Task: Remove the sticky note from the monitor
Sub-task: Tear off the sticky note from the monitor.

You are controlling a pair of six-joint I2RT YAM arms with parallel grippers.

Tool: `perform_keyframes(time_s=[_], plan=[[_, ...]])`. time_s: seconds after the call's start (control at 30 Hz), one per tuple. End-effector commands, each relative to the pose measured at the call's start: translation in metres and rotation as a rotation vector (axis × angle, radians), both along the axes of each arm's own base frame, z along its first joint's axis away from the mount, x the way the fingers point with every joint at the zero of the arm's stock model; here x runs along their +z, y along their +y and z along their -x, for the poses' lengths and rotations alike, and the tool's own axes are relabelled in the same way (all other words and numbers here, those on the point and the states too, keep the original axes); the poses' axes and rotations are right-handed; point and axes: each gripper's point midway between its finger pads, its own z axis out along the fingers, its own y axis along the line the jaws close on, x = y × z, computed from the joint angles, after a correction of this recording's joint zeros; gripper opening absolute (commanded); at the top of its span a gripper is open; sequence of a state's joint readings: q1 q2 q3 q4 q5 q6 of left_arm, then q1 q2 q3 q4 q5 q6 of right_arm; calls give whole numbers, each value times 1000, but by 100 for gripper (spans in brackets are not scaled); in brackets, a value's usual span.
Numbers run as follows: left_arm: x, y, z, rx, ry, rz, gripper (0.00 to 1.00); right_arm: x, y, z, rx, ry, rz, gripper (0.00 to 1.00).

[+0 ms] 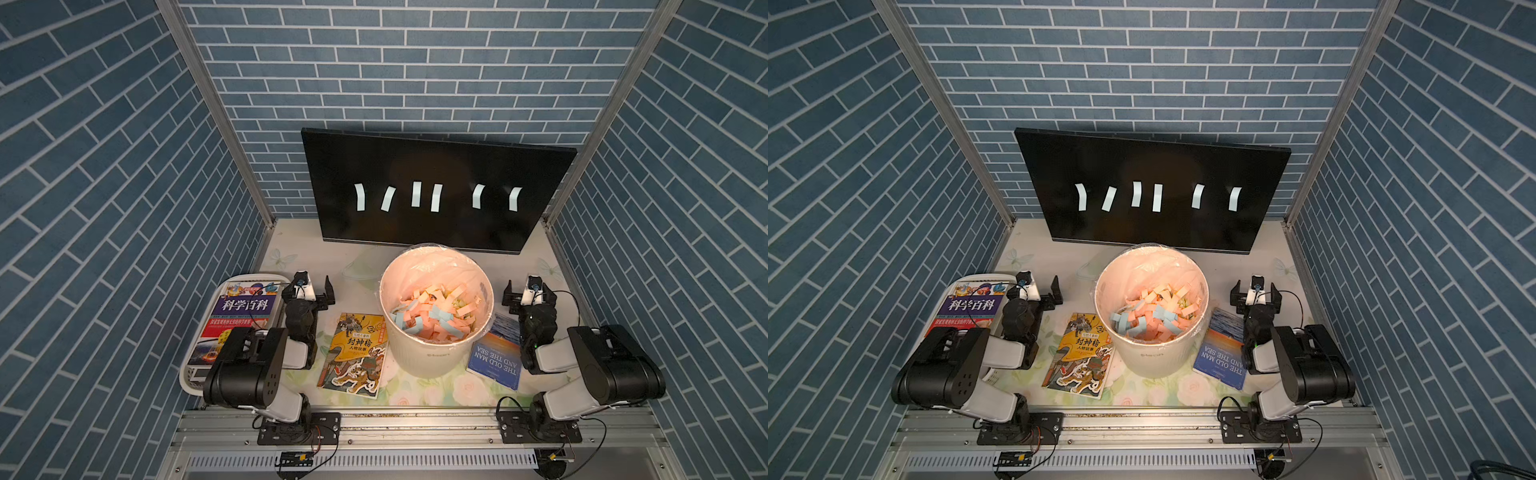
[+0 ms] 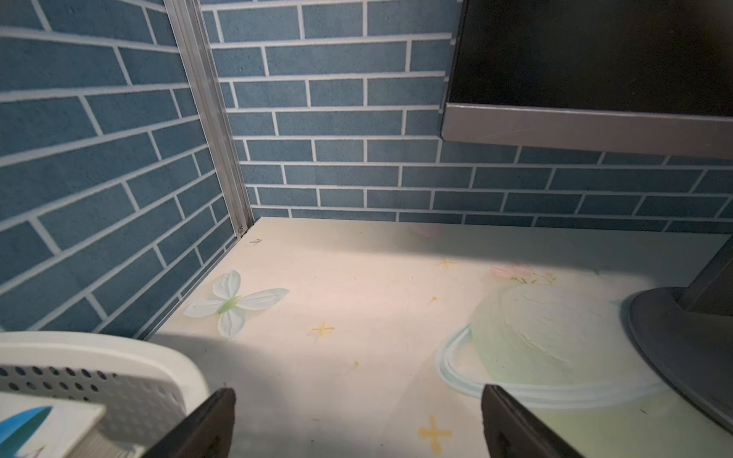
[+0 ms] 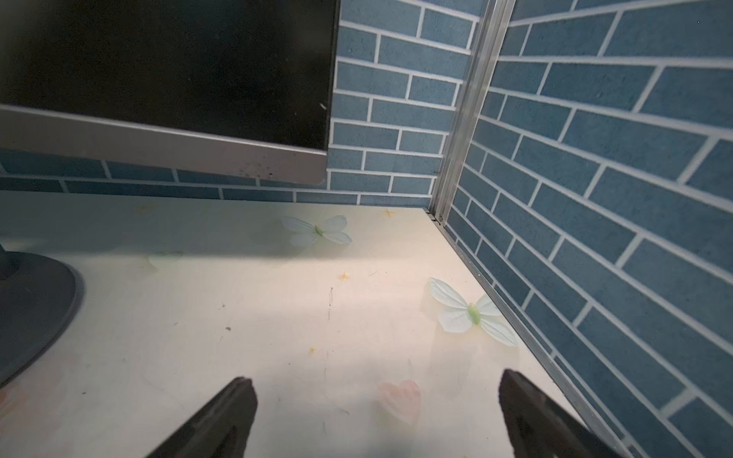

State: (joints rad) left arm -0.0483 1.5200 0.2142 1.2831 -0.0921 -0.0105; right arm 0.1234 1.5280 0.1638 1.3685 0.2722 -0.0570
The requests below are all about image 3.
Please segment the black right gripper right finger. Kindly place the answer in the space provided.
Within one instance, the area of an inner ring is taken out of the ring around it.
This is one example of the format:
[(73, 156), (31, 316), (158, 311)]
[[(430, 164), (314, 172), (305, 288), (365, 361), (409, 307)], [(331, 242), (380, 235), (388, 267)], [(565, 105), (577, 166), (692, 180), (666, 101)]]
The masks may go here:
[(620, 458), (518, 371), (504, 370), (498, 398), (515, 457)]

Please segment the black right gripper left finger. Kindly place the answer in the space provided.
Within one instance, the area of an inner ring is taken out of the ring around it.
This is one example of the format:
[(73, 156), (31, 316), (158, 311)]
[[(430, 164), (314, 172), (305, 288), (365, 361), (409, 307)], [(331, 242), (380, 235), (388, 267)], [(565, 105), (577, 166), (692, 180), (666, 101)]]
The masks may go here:
[(243, 458), (257, 407), (252, 381), (237, 377), (148, 457)]

